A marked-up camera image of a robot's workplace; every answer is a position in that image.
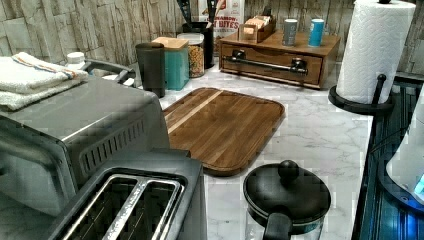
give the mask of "folded towel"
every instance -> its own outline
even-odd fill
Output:
[[[81,83],[87,72],[47,63],[26,53],[0,57],[0,105],[17,110]]]
[[[38,93],[66,80],[83,80],[87,72],[41,61],[24,52],[0,58],[0,90]]]

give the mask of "backsplash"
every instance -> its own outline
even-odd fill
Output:
[[[326,34],[342,38],[341,61],[353,2],[246,0],[245,18],[259,14],[265,5],[277,16],[278,29],[290,17],[299,20],[299,31],[308,31],[312,18],[322,18]],[[398,70],[424,74],[423,0],[413,2],[417,8]],[[198,15],[197,0],[191,0],[191,10]],[[177,0],[0,0],[0,55],[25,51],[60,63],[66,54],[82,51],[88,58],[129,65],[136,62],[136,44],[173,37],[182,23]]]
[[[129,65],[136,44],[175,36],[183,21],[176,0],[0,0],[0,55],[60,63],[81,51]]]

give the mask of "toaster oven vent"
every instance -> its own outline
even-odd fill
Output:
[[[143,132],[142,121],[131,124],[124,131],[107,138],[93,148],[82,154],[82,162],[86,174],[96,171],[97,167],[110,158],[113,154],[125,148],[134,140],[138,139]]]

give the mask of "wooden box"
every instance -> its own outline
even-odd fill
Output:
[[[265,27],[258,29],[256,25],[240,24],[238,28],[238,40],[249,41],[252,43],[260,43],[267,39],[275,31],[276,21],[272,17],[271,21]],[[245,29],[251,29],[252,34],[247,34]]]
[[[238,40],[237,35],[238,33],[234,33],[220,40],[219,68],[221,71],[315,89],[321,88],[333,70],[340,43],[340,37],[325,35],[320,47],[309,47],[309,34],[297,33],[295,46],[287,47],[282,44],[281,30],[276,31],[261,43]],[[232,56],[236,51],[242,51],[247,61],[230,61],[234,59]],[[294,59],[302,59],[306,63],[307,75],[280,70],[279,67],[290,69]],[[264,63],[262,65],[267,66],[252,65],[250,62]]]

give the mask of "paper towel holder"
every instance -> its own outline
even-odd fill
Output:
[[[328,100],[330,100],[330,102],[334,106],[352,113],[362,115],[384,115],[390,113],[394,107],[390,96],[385,103],[378,104],[378,100],[380,99],[381,91],[383,89],[384,81],[386,81],[386,79],[386,75],[378,75],[378,82],[375,88],[374,97],[371,104],[357,103],[341,97],[336,91],[337,85],[330,89],[330,93],[328,94]]]

